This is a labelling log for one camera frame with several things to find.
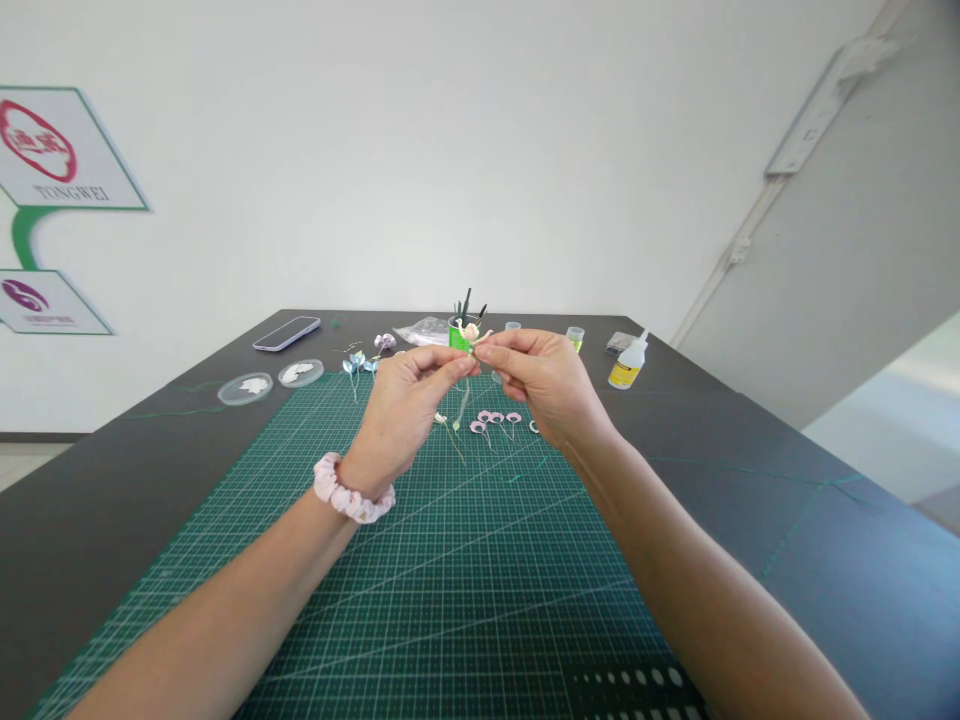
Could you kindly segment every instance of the black table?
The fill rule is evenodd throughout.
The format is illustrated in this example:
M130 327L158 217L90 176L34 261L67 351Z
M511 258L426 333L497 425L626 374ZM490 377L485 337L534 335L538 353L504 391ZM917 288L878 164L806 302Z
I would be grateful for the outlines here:
M369 350L376 334L426 315L349 312L333 328L335 314L278 312L171 385L276 377L304 357L334 372L335 350L357 340ZM280 353L252 349L297 315L323 328ZM646 456L669 458L652 464L671 490L754 575L767 569L766 587L875 717L960 717L960 540L868 480L843 486L855 501L770 477L854 470L656 338L633 388L612 389L606 342L640 332L625 317L490 315L484 325L507 320L586 329L581 357L617 427ZM209 406L215 390L164 387L125 415ZM276 383L264 400L213 415L121 416L0 493L0 716L23 717L39 700L290 392Z

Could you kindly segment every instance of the red logo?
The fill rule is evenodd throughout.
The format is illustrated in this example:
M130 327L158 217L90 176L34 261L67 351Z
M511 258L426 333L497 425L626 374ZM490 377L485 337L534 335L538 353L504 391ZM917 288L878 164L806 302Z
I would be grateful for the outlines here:
M73 145L53 125L10 100L0 102L3 143L34 170L68 183L77 175Z

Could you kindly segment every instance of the yellow label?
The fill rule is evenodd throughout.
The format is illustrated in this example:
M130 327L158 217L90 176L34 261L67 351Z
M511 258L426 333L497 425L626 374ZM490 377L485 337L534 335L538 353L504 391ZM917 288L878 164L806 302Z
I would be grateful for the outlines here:
M640 368L628 368L622 362L618 362L610 371L610 384L618 387L630 387L633 381L637 379Z

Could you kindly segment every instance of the green cutting mat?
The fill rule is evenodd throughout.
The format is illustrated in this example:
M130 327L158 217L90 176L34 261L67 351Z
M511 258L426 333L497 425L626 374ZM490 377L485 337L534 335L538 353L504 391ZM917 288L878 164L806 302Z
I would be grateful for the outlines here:
M652 676L661 686L667 677L695 691L670 672L679 666L574 472L528 430L525 406L489 375L471 382L457 436L465 461L435 425L396 483L396 507L360 529L238 717L681 717L665 706L651 712L662 702L653 696L634 699L647 705L636 708L614 698L640 689L639 679L656 689L651 668L662 670ZM310 487L317 459L349 448L371 387L361 375L354 402L349 376L337 373L295 391L35 717L64 715L141 633L280 517ZM441 404L451 423L462 397L454 390ZM480 410L524 421L512 439L491 425L491 451L466 427ZM584 683L593 695L579 693ZM617 702L616 713L593 712ZM690 705L702 701L679 706L698 716Z

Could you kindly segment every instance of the transparent lid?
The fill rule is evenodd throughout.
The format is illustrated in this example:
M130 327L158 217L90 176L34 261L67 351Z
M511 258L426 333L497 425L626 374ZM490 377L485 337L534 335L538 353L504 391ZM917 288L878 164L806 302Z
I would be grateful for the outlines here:
M297 360L281 370L277 380L284 387L303 387L321 375L323 375L323 363L319 360Z
M217 391L224 405L246 405L262 400L273 390L273 378L266 373L247 373L234 378Z

